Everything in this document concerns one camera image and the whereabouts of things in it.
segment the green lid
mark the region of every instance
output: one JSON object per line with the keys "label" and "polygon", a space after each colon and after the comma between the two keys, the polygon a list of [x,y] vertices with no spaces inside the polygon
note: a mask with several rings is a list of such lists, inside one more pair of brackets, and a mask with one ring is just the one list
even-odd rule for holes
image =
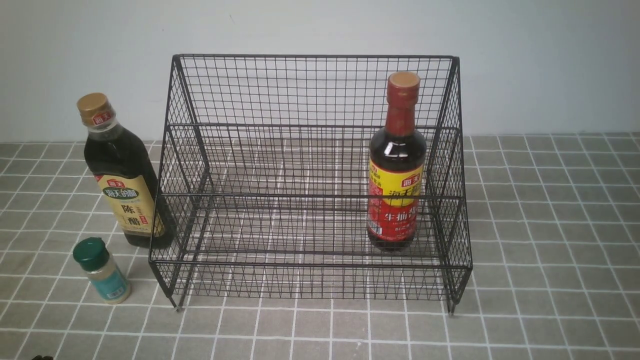
{"label": "green lid", "polygon": [[74,247],[74,260],[85,271],[96,271],[109,261],[109,252],[101,238],[86,238]]}

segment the plastic jar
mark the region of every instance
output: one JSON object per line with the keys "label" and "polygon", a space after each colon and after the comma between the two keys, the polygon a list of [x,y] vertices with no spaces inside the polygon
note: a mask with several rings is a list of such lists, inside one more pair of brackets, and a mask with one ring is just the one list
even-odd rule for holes
{"label": "plastic jar", "polygon": [[119,304],[131,294],[131,284],[122,275],[101,238],[87,238],[74,247],[74,260],[107,304]]}

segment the brown bottle cap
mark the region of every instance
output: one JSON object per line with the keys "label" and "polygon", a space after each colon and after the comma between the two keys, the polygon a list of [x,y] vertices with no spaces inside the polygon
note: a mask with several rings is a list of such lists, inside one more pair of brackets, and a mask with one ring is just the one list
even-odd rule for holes
{"label": "brown bottle cap", "polygon": [[401,71],[389,76],[387,102],[398,108],[410,108],[418,103],[420,77],[414,72]]}
{"label": "brown bottle cap", "polygon": [[116,112],[107,96],[101,92],[85,95],[76,103],[85,126],[96,126],[111,120]]}

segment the metal wire basket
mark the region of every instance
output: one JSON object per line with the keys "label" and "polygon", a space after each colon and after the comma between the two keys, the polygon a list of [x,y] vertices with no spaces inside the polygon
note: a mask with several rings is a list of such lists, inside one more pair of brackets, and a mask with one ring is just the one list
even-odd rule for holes
{"label": "metal wire basket", "polygon": [[[413,243],[367,238],[368,144],[388,76],[422,79],[427,139]],[[175,239],[150,265],[185,296],[439,299],[449,312],[472,270],[459,59],[452,56],[175,55],[158,203]],[[176,304],[173,296],[179,296]]]}

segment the wall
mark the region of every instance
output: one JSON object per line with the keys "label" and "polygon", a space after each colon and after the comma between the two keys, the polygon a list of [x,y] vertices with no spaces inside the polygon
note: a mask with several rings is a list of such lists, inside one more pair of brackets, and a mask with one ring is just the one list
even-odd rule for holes
{"label": "wall", "polygon": [[160,138],[175,53],[453,54],[469,133],[640,129],[636,0],[0,2],[0,141],[80,140],[105,92]]}

